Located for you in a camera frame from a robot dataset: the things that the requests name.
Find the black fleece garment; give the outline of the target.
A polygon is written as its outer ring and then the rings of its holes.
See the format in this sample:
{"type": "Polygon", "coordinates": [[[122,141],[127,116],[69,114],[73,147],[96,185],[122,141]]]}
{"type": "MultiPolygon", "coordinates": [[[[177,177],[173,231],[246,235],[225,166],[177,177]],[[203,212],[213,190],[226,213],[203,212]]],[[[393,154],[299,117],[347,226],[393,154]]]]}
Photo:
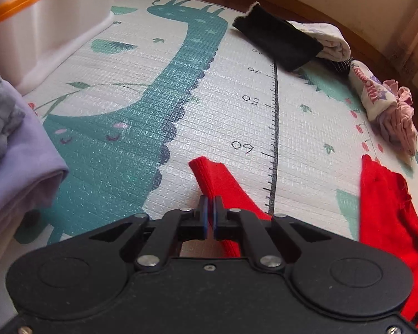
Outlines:
{"type": "Polygon", "coordinates": [[[275,17],[258,2],[245,15],[236,17],[232,25],[287,72],[299,69],[323,50],[315,38],[275,17]]]}

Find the dinosaur print play mat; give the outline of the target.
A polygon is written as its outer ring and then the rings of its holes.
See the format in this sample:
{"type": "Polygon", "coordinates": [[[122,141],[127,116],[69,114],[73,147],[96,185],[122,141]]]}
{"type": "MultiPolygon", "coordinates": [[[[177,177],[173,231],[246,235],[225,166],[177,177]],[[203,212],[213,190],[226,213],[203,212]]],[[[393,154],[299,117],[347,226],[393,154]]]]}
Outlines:
{"type": "Polygon", "coordinates": [[[69,166],[52,206],[0,262],[0,327],[14,314],[10,264],[137,212],[158,219],[200,195],[189,162],[229,169],[266,213],[357,239],[361,157],[401,173],[418,214],[418,148],[403,159],[347,80],[312,62],[288,73],[195,0],[114,0],[113,24],[25,101],[69,166]]]}

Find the white orange storage box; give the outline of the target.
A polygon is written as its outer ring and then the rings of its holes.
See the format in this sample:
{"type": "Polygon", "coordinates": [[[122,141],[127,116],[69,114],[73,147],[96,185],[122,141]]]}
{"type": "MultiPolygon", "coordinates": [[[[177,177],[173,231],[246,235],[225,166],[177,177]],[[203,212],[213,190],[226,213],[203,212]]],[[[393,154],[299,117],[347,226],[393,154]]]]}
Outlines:
{"type": "Polygon", "coordinates": [[[114,0],[0,0],[0,74],[21,95],[107,29],[114,0]]]}

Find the red knit sweater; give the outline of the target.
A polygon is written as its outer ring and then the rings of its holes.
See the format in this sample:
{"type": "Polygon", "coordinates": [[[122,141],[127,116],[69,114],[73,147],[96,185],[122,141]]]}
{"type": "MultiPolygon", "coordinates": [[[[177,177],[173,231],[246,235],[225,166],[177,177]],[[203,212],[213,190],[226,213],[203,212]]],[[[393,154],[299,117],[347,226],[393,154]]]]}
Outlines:
{"type": "MultiPolygon", "coordinates": [[[[271,219],[224,164],[202,156],[191,160],[189,167],[210,200],[220,196],[226,209],[239,208],[259,219],[271,219]]],[[[418,215],[405,178],[367,154],[362,157],[359,210],[359,241],[395,255],[413,273],[413,289],[402,309],[402,316],[413,321],[418,313],[418,215]]]]}

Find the white rolled garment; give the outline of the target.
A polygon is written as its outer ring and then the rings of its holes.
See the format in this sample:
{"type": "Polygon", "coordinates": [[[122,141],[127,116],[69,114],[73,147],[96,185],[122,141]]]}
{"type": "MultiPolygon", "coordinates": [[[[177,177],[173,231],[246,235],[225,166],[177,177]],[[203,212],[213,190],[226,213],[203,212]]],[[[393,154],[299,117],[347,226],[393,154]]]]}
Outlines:
{"type": "Polygon", "coordinates": [[[317,54],[318,57],[334,62],[342,62],[351,57],[350,46],[336,26],[329,23],[288,22],[322,44],[323,49],[317,54]]]}

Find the lavender folded garment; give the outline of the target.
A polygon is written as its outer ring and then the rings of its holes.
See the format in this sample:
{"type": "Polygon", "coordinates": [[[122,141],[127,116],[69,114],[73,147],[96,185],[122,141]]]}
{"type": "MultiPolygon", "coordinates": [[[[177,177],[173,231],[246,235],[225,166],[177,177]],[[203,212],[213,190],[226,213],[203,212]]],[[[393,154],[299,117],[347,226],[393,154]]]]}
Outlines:
{"type": "Polygon", "coordinates": [[[69,172],[21,94],[9,82],[2,85],[25,117],[8,139],[8,149],[0,162],[0,261],[23,216],[50,206],[69,172]]]}

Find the white pink printed garment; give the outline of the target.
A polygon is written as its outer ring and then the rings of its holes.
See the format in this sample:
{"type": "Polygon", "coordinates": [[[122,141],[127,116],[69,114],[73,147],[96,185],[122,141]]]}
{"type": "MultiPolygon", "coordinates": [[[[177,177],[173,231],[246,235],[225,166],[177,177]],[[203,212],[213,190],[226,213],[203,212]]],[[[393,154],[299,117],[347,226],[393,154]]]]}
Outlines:
{"type": "Polygon", "coordinates": [[[417,131],[410,89],[395,79],[380,81],[357,60],[351,62],[348,78],[372,127],[394,149],[413,157],[417,150],[417,131]]]}

